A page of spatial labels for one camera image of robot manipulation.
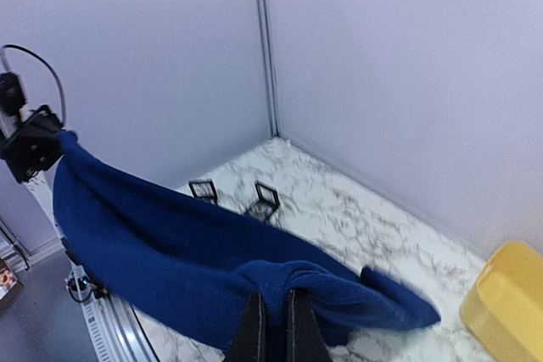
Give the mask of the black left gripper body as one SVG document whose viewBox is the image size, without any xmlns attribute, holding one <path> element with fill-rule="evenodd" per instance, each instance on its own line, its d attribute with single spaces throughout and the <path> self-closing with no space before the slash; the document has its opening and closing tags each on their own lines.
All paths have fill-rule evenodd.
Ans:
<svg viewBox="0 0 543 362">
<path fill-rule="evenodd" d="M 42 105 L 9 138 L 1 134 L 1 160 L 18 183 L 26 183 L 40 171 L 49 170 L 62 157 L 62 131 L 58 116 L 48 105 Z"/>
</svg>

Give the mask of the aluminium right corner post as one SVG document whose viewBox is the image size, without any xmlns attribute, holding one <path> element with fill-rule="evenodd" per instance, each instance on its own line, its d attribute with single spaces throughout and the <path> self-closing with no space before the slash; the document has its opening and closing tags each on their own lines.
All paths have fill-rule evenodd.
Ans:
<svg viewBox="0 0 543 362">
<path fill-rule="evenodd" d="M 266 106 L 271 137 L 280 137 L 280 119 L 277 97 L 277 76 L 272 48 L 272 28 L 268 0 L 256 0 L 260 27 L 263 70 L 266 82 Z"/>
</svg>

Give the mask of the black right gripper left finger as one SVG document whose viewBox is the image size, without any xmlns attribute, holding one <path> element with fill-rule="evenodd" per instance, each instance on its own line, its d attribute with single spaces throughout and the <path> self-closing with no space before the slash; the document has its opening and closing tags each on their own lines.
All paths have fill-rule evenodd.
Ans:
<svg viewBox="0 0 543 362">
<path fill-rule="evenodd" d="M 223 361 L 266 361 L 266 304 L 260 293 L 249 295 L 237 332 Z"/>
</svg>

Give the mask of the cardboard box on floor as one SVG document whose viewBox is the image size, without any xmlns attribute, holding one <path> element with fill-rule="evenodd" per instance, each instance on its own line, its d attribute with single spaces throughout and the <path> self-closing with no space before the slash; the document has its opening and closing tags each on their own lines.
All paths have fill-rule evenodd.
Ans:
<svg viewBox="0 0 543 362">
<path fill-rule="evenodd" d="M 0 311 L 3 312 L 20 294 L 23 284 L 3 259 L 0 265 Z"/>
</svg>

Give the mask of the black case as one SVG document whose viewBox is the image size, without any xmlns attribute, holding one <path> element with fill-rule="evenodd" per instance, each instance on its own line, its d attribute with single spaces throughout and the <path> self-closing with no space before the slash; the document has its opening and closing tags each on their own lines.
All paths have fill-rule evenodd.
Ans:
<svg viewBox="0 0 543 362">
<path fill-rule="evenodd" d="M 269 223 L 272 216 L 279 210 L 280 200 L 277 190 L 257 181 L 255 183 L 257 200 L 249 205 L 244 215 Z"/>
<path fill-rule="evenodd" d="M 188 182 L 188 186 L 194 198 L 208 203 L 218 204 L 218 193 L 216 186 L 211 179 L 192 180 Z"/>
</svg>

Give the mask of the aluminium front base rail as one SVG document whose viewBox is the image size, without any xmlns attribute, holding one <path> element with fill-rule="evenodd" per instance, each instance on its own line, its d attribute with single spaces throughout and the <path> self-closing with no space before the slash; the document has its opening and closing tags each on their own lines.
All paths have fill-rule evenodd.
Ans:
<svg viewBox="0 0 543 362">
<path fill-rule="evenodd" d="M 71 266 L 65 287 L 81 306 L 98 361 L 159 361 L 131 304 L 113 293 L 97 298 L 80 265 Z"/>
</svg>

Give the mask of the navy blue printed t-shirt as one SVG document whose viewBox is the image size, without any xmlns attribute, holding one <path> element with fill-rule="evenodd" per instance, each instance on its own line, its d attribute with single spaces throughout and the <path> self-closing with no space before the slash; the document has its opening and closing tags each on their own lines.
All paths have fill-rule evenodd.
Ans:
<svg viewBox="0 0 543 362">
<path fill-rule="evenodd" d="M 355 273 L 320 248 L 259 220 L 129 175 L 64 131 L 53 212 L 86 272 L 185 337 L 228 350 L 250 294 L 266 304 L 270 361 L 285 352 L 284 304 L 306 290 L 326 344 L 357 328 L 423 329 L 432 304 L 371 268 Z"/>
</svg>

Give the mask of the yellow plastic basket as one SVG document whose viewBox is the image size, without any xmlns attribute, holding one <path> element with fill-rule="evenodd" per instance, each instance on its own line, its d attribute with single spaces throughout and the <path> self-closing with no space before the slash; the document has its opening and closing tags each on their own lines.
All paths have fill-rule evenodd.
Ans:
<svg viewBox="0 0 543 362">
<path fill-rule="evenodd" d="M 542 360 L 542 256 L 509 241 L 482 269 L 460 308 L 469 332 L 497 361 Z"/>
</svg>

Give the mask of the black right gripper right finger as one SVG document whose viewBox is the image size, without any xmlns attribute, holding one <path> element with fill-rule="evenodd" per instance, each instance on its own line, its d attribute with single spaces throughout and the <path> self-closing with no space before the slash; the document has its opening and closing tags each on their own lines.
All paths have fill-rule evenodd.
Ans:
<svg viewBox="0 0 543 362">
<path fill-rule="evenodd" d="M 291 290 L 286 305 L 285 360 L 332 362 L 307 291 Z"/>
</svg>

